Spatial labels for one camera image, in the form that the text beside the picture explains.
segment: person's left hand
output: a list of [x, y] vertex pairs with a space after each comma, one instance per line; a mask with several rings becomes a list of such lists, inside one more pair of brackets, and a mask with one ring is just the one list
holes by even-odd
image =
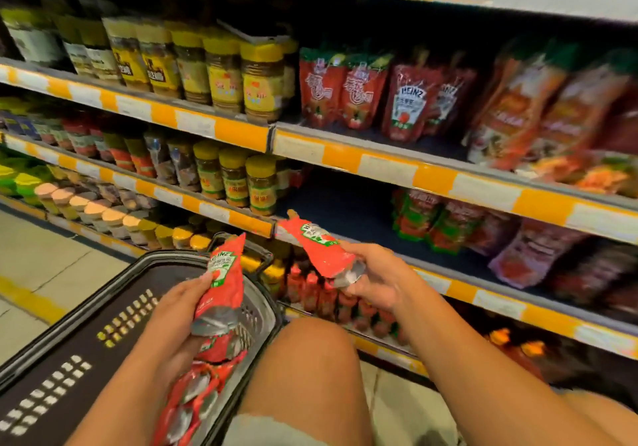
[[205, 340], [191, 335], [191, 323], [197, 303], [211, 286], [212, 275], [206, 272], [183, 281], [161, 298], [130, 353], [130, 360], [153, 368], [158, 379], [167, 383], [188, 370]]

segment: red ketchup pouch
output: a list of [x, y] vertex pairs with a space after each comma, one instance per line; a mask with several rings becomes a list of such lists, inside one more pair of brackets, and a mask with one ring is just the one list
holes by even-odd
[[239, 324], [239, 313], [244, 298], [244, 277], [240, 257], [244, 250], [246, 233], [227, 239], [216, 248], [208, 261], [213, 272], [211, 288], [195, 308], [191, 324], [193, 335], [215, 337], [228, 334]]
[[292, 210], [288, 211], [288, 216], [279, 225], [299, 241], [320, 275], [334, 279], [335, 288], [355, 283], [366, 272], [365, 264], [357, 260], [356, 255], [341, 248], [325, 229], [301, 219]]

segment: hand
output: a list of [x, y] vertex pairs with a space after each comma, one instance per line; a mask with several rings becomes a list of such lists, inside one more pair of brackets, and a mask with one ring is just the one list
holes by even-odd
[[366, 263], [367, 272], [345, 292], [368, 300], [372, 305], [390, 312], [399, 299], [400, 286], [417, 278], [412, 268], [391, 250], [374, 243], [339, 243], [348, 253], [354, 253]]
[[207, 272], [171, 288], [155, 307], [129, 356], [132, 361], [154, 366], [165, 384], [188, 370], [205, 340], [191, 335], [191, 323], [197, 303], [211, 286], [212, 275]]

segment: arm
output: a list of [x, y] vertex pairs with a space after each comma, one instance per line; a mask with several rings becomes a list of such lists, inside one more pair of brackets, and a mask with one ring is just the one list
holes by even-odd
[[391, 251], [375, 244], [343, 247], [369, 269], [348, 291], [394, 312], [469, 444], [619, 445], [487, 342]]
[[135, 347], [66, 446], [150, 444], [170, 385], [188, 370], [202, 345], [202, 337], [190, 335], [190, 325], [210, 285], [211, 274], [206, 273], [162, 297]]

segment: yellow label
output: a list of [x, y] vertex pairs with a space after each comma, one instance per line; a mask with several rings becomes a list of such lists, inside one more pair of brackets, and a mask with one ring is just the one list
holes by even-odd
[[153, 86], [177, 90], [181, 88], [177, 62], [172, 56], [143, 55], [147, 74]]
[[146, 73], [144, 59], [138, 51], [130, 50], [113, 50], [116, 56], [117, 66], [120, 69], [124, 80], [130, 82], [149, 82], [149, 76]]
[[244, 105], [256, 112], [275, 112], [281, 108], [283, 76], [244, 75]]
[[293, 98], [295, 96], [295, 76], [297, 72], [292, 66], [283, 67], [283, 96]]
[[203, 61], [187, 61], [177, 59], [179, 73], [182, 75], [184, 90], [192, 93], [205, 93], [211, 91], [208, 83], [206, 64]]
[[208, 67], [211, 81], [211, 96], [215, 102], [241, 104], [244, 90], [239, 70], [224, 70], [217, 66]]

